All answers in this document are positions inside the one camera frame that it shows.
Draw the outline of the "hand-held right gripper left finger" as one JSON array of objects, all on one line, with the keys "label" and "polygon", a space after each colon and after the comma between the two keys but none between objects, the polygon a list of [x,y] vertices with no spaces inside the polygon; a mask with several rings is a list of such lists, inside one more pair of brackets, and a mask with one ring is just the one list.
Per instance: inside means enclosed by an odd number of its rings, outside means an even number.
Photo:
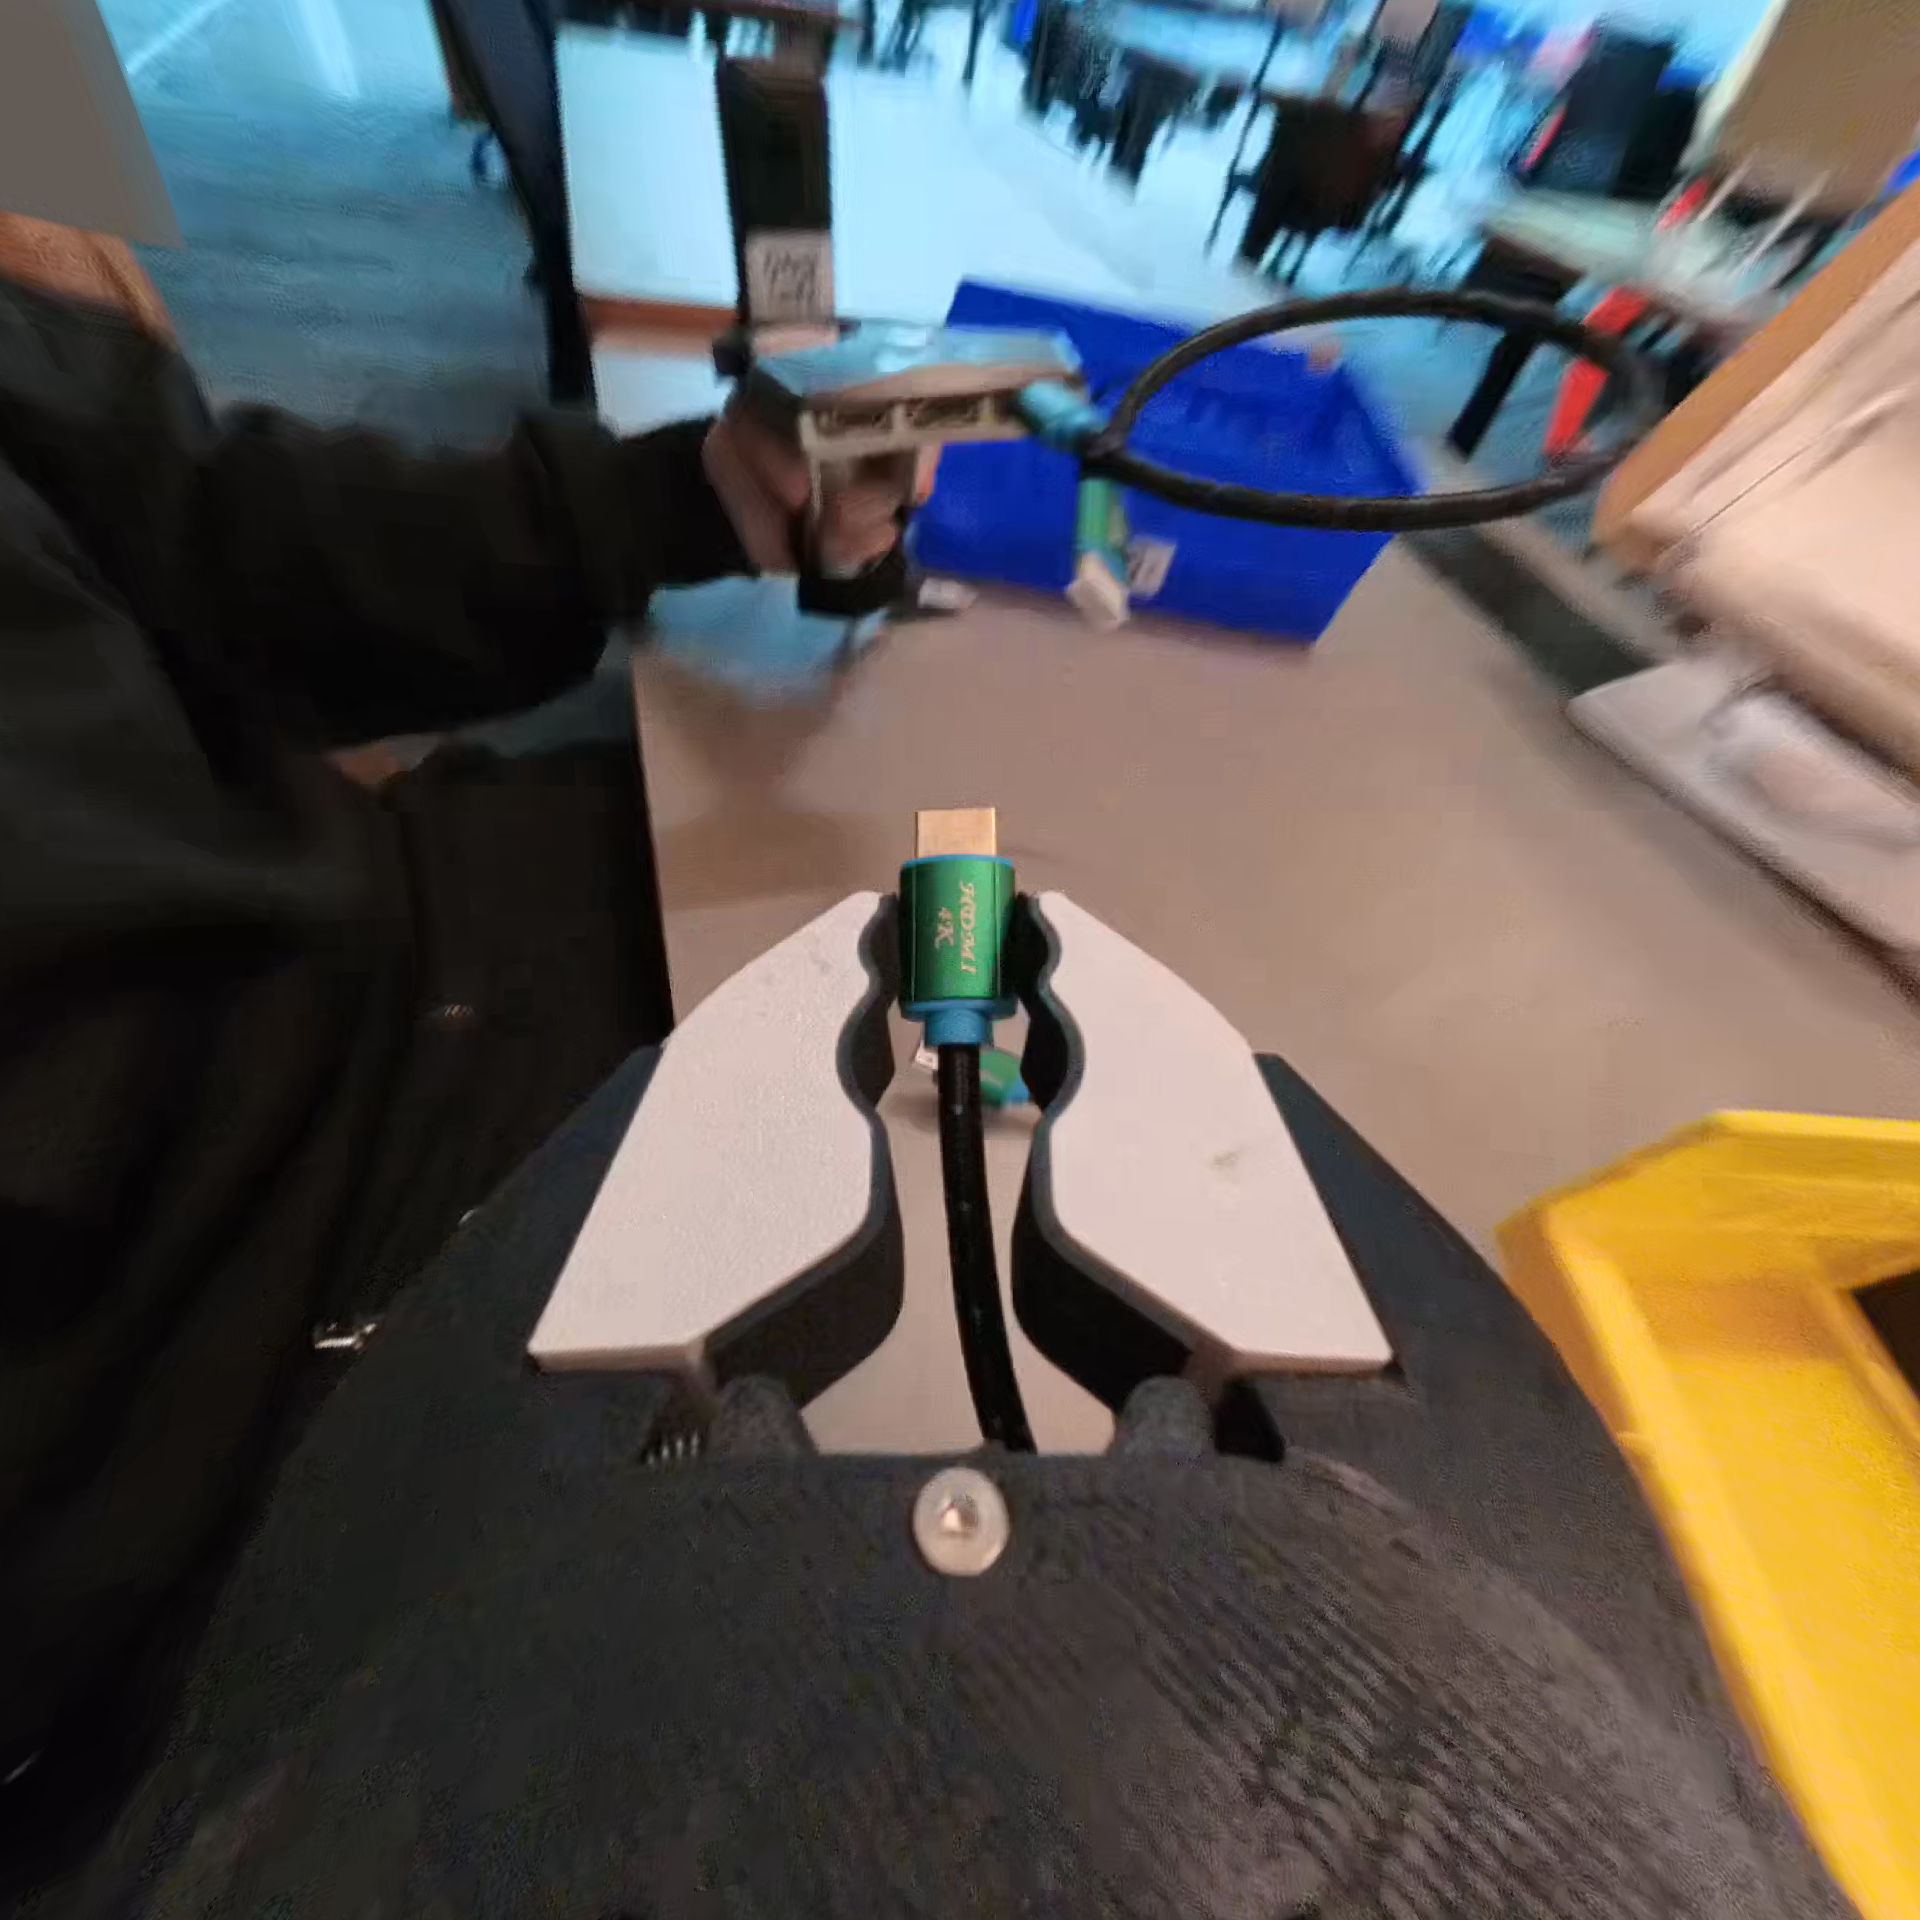
[{"label": "hand-held right gripper left finger", "polygon": [[799,1408],[890,1336],[905,1237],[880,1100],[896,901],[858,891],[719,982],[657,1050],[528,1338],[536,1372]]}]

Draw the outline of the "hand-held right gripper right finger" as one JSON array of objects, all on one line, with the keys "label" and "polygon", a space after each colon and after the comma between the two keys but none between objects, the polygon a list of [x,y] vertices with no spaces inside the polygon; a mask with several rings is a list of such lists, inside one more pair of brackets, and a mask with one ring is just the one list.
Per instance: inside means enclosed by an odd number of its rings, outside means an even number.
[{"label": "hand-held right gripper right finger", "polygon": [[1063,891],[1014,914],[1038,1121],[1014,1214],[1030,1346],[1108,1412],[1181,1378],[1205,1408],[1396,1355],[1247,1037]]}]

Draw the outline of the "grey usb hub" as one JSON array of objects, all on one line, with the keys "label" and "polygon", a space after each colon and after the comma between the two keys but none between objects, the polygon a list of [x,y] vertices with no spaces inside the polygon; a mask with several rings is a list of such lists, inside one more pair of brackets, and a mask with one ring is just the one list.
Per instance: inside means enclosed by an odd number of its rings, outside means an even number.
[{"label": "grey usb hub", "polygon": [[778,352],[756,341],[735,388],[816,461],[1017,441],[1032,394],[1041,417],[1087,409],[1078,352],[1048,328],[861,322]]}]

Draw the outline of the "black braided cable wide plug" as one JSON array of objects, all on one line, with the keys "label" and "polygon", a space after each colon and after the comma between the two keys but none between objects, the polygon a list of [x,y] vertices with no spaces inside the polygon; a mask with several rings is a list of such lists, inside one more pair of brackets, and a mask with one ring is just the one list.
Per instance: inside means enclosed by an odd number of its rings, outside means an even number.
[{"label": "black braided cable wide plug", "polygon": [[913,854],[898,874],[898,1004],[933,1053],[951,1308],[980,1440],[1036,1448],[1000,1305],[991,1225],[982,1061],[1014,1005],[1006,947],[1017,872],[999,852],[991,806],[917,816]]}]

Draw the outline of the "black braided cable slim plugs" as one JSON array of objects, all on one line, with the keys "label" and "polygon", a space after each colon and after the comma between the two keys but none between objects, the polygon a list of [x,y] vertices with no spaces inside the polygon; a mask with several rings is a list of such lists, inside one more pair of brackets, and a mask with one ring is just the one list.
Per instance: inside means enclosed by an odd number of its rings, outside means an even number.
[{"label": "black braided cable slim plugs", "polygon": [[[1258,491],[1164,468],[1129,450],[1144,405],[1186,371],[1241,346],[1361,320],[1470,322],[1498,332],[1506,346],[1552,346],[1618,390],[1621,437],[1566,458],[1521,484],[1426,496]],[[1596,491],[1660,422],[1661,394],[1655,369],[1636,348],[1591,322],[1566,318],[1553,307],[1512,294],[1384,286],[1265,304],[1186,333],[1126,384],[1110,411],[1077,397],[1058,379],[1041,379],[1017,394],[1014,417],[1029,438],[1072,458],[1077,494],[1066,600],[1087,622],[1112,629],[1126,622],[1133,602],[1126,571],[1132,534],[1119,499],[1125,489],[1176,509],[1257,526],[1384,537],[1453,533],[1521,518],[1556,501]]]}]

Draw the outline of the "blue plastic bin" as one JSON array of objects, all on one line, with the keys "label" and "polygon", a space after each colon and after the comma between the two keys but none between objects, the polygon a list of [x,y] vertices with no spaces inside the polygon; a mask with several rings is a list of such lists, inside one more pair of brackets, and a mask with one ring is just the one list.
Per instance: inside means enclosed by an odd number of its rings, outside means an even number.
[{"label": "blue plastic bin", "polygon": [[[1125,386],[1189,328],[962,280],[946,320],[976,330],[1056,330],[1078,352],[1093,401]],[[1154,464],[1262,491],[1413,496],[1424,468],[1348,360],[1247,342],[1176,374],[1142,409],[1132,450]],[[924,570],[1063,597],[1072,579],[1077,481],[1032,441],[949,445],[913,524]],[[1384,552],[1384,534],[1212,518],[1133,489],[1121,494],[1144,566],[1133,586],[1149,617],[1314,643]]]}]

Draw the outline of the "person's left forearm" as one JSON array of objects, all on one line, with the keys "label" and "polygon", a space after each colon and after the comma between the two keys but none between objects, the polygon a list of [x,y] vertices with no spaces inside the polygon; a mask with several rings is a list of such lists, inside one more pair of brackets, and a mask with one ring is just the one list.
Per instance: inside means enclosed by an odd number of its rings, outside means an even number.
[{"label": "person's left forearm", "polygon": [[240,417],[180,468],[188,627],[324,747],[532,709],[657,589],[766,570],[711,429],[550,414],[494,449],[407,449]]}]

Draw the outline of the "person's left hand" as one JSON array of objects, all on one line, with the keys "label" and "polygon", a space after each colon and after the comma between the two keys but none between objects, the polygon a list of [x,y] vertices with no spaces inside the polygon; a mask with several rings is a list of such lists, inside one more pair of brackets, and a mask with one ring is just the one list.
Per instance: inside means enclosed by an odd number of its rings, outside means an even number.
[{"label": "person's left hand", "polygon": [[937,449],[809,466],[768,422],[728,408],[706,429],[703,474],[758,574],[850,582],[894,555],[933,491]]}]

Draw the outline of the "black pole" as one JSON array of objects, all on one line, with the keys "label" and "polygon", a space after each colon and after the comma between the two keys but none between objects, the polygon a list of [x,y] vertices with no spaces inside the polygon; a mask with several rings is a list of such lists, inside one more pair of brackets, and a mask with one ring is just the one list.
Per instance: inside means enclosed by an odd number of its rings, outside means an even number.
[{"label": "black pole", "polygon": [[429,3],[460,118],[502,157],[530,245],[554,405],[594,408],[592,337],[572,270],[572,219],[559,126],[558,41],[541,3]]}]

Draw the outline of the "yellow plastic bin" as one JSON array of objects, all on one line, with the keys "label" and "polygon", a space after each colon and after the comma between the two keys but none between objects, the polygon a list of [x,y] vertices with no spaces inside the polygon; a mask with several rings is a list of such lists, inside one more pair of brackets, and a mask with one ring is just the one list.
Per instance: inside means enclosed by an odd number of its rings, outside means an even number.
[{"label": "yellow plastic bin", "polygon": [[1727,1112],[1498,1230],[1773,1780],[1917,1915],[1917,1126]]}]

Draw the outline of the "person in black sleeve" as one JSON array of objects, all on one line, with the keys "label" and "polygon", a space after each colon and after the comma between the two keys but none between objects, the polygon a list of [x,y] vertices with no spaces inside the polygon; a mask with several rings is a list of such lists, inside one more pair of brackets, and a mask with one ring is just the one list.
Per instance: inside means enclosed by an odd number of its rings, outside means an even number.
[{"label": "person in black sleeve", "polygon": [[145,1766],[316,1340],[670,1021],[633,745],[454,740],[602,654],[324,747],[192,636],[180,468],[257,411],[4,282],[4,1915]]}]

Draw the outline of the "white tray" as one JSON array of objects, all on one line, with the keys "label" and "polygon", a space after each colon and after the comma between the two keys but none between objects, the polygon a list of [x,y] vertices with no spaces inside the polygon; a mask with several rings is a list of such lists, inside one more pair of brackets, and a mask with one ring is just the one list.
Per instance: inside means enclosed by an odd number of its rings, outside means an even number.
[{"label": "white tray", "polygon": [[1917,978],[1914,784],[1722,654],[1576,692],[1570,726]]}]

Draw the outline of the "beige box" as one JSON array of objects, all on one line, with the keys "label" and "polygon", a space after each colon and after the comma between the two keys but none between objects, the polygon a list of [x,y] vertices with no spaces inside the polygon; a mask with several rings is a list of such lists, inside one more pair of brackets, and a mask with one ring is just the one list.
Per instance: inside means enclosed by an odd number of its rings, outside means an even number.
[{"label": "beige box", "polygon": [[1914,778],[1914,184],[1625,458],[1593,534]]}]

